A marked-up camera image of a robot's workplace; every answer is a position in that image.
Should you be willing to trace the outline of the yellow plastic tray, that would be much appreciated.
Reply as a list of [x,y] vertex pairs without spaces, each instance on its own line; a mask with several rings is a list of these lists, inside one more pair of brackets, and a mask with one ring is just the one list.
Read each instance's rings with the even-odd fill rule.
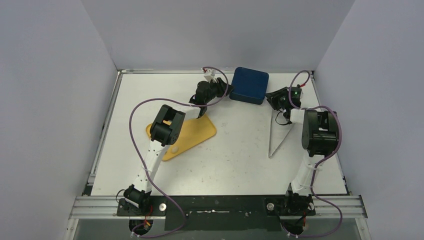
[[[166,151],[162,161],[167,162],[171,160],[172,158],[212,138],[216,135],[216,133],[217,129],[207,114],[197,119],[185,120],[178,139]],[[176,154],[171,153],[173,147],[179,148]]]

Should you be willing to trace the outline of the metal serving tongs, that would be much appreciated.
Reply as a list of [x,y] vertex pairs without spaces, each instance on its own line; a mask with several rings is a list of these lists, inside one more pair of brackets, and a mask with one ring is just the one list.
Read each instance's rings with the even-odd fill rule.
[[289,124],[284,118],[282,110],[273,111],[271,113],[267,152],[267,157],[269,159],[271,159],[281,148],[292,128],[293,124]]

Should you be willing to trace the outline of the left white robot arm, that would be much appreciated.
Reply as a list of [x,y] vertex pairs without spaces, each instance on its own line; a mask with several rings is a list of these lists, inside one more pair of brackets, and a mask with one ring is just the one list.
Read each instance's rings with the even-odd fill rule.
[[200,81],[188,103],[164,99],[166,102],[176,103],[177,107],[163,104],[151,124],[147,155],[140,157],[141,169],[123,194],[132,211],[137,215],[143,215],[149,210],[151,192],[156,187],[153,179],[166,151],[178,140],[183,123],[201,118],[207,108],[213,105],[211,102],[213,99],[222,100],[233,90],[231,84],[219,77],[215,80]]

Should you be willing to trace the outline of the dark blue box lid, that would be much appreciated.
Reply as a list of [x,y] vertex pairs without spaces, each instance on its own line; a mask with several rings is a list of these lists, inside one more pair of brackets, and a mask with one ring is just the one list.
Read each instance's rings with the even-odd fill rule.
[[268,88],[269,74],[267,72],[245,67],[237,67],[234,71],[231,85],[233,91],[229,98],[234,101],[261,105]]

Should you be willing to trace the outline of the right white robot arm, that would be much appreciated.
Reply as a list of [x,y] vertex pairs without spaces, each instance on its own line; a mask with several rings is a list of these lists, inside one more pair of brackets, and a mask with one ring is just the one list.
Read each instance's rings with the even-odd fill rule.
[[285,118],[285,126],[302,126],[303,160],[282,201],[284,210],[289,214],[297,213],[302,209],[303,202],[311,201],[311,188],[324,164],[321,160],[330,156],[340,141],[336,118],[328,111],[302,109],[301,96],[300,86],[284,87],[265,94],[271,108]]

